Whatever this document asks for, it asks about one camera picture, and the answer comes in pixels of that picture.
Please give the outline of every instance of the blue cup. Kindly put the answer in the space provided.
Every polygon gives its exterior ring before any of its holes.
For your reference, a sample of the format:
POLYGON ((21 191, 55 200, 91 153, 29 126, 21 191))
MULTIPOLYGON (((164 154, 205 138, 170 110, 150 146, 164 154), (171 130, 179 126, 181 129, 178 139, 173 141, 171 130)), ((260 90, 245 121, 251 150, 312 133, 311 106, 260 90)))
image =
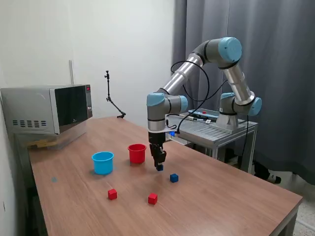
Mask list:
POLYGON ((101 151, 92 156, 94 171, 98 175, 107 175, 113 171, 114 154, 109 151, 101 151))

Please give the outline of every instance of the light blue joint cover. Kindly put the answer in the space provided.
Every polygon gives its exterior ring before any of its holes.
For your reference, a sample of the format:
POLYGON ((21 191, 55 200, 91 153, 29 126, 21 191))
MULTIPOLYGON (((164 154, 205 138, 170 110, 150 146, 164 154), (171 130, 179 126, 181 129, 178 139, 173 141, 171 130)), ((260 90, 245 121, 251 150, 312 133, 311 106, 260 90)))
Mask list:
POLYGON ((255 98, 255 101, 252 103, 251 109, 248 112, 248 115, 253 117, 256 116, 261 109, 261 105, 262 105, 262 100, 260 97, 255 98))
POLYGON ((188 100, 185 96, 180 95, 181 98, 181 111, 180 113, 186 112, 188 109, 188 100))
POLYGON ((147 106, 152 107, 164 102, 165 94, 162 92, 153 92, 147 95, 147 106))
POLYGON ((224 37, 218 44, 218 50, 221 57, 226 62, 236 62, 242 56, 241 42, 234 37, 224 37))
POLYGON ((235 93, 233 92, 225 92, 221 94, 221 99, 227 98, 227 97, 233 97, 235 93))

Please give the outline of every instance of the black cable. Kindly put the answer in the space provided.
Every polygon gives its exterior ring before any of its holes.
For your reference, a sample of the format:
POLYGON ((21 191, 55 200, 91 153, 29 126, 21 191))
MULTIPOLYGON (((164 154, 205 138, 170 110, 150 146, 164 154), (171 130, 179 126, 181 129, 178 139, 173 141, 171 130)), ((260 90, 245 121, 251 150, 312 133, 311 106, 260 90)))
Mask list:
POLYGON ((170 114, 167 114, 166 116, 167 117, 169 117, 169 116, 178 116, 179 117, 180 115, 179 114, 175 114, 175 113, 170 113, 170 114))
POLYGON ((245 135, 244 146, 243 146, 243 151, 242 151, 242 159, 243 159, 244 152, 245 152, 245 146, 246 146, 246 141, 247 141, 247 135, 248 135, 248 115, 247 115, 247 128, 246 128, 246 135, 245 135))
POLYGON ((169 128, 169 129, 176 129, 176 127, 177 127, 177 125, 175 125, 175 124, 172 125, 171 127, 167 125, 167 128, 169 128))
MULTIPOLYGON (((217 89, 210 97, 208 97, 206 100, 212 98, 212 97, 222 88, 222 86, 224 85, 224 83, 225 83, 226 81, 227 81, 227 80, 224 80, 223 83, 221 84, 221 86, 218 87, 218 89, 217 89)), ((184 87, 185 93, 187 94, 187 96, 188 96, 191 100, 193 100, 193 101, 195 101, 195 102, 202 102, 202 101, 203 101, 203 100, 195 100, 195 99, 193 99, 192 97, 190 97, 189 94, 188 94, 188 92, 186 91, 186 88, 185 88, 184 85, 183 85, 183 87, 184 87)))
POLYGON ((186 115, 184 118, 182 118, 182 120, 179 122, 179 124, 178 124, 178 126, 177 126, 177 133, 178 133, 178 134, 180 133, 180 132, 179 132, 179 128, 180 128, 181 124, 183 123, 183 121, 184 121, 187 117, 189 117, 191 114, 193 114, 195 111, 197 111, 197 110, 205 103, 205 101, 207 100, 207 97, 208 97, 208 95, 209 95, 209 90, 210 90, 210 80, 209 80, 209 77, 208 77, 206 71, 205 71, 204 69, 202 69, 202 67, 201 67, 200 65, 198 65, 198 64, 196 64, 196 63, 194 63, 194 62, 192 62, 192 61, 189 61, 189 60, 181 60, 181 61, 178 61, 178 62, 174 63, 174 64, 171 66, 171 71, 172 71, 172 69, 173 69, 173 67, 174 67, 175 65, 177 65, 177 64, 179 64, 179 63, 182 63, 182 62, 188 62, 188 63, 194 64, 194 65, 198 66, 200 70, 202 70, 202 72, 205 74, 205 76, 206 76, 206 78, 207 78, 208 90, 207 90, 207 94, 206 94, 205 99, 200 103, 200 105, 199 105, 195 110, 193 110, 193 112, 188 113, 188 115, 186 115))

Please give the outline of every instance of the white wall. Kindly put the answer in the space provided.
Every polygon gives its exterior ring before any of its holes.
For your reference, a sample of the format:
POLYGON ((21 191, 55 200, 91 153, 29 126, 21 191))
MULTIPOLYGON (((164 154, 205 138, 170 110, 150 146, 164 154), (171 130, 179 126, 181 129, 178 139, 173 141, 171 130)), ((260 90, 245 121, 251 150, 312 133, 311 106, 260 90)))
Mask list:
MULTIPOLYGON (((0 65, 0 87, 5 86, 0 65)), ((0 106, 0 235, 15 236, 18 233, 18 214, 14 187, 15 163, 8 142, 2 108, 0 106)))
POLYGON ((68 0, 1 0, 0 35, 8 86, 70 84, 68 0))
MULTIPOLYGON (((147 125, 146 96, 170 78, 174 0, 1 0, 0 87, 91 84, 94 117, 147 125)), ((0 110, 0 235, 17 234, 17 167, 0 110)))
POLYGON ((91 84, 93 116, 116 116, 147 126, 146 96, 170 78, 173 0, 71 0, 75 82, 91 84))

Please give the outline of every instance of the tile floor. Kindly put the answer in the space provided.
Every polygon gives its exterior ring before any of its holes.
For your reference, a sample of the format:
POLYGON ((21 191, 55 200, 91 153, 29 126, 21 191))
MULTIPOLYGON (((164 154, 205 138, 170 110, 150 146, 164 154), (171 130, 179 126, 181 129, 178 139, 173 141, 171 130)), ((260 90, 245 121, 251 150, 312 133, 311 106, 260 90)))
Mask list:
MULTIPOLYGON (((299 207, 297 218, 315 227, 315 186, 305 182, 297 175, 289 172, 271 172, 280 176, 280 186, 296 194, 303 196, 303 202, 299 207)), ((294 236, 315 236, 315 232, 305 226, 296 223, 294 236)))

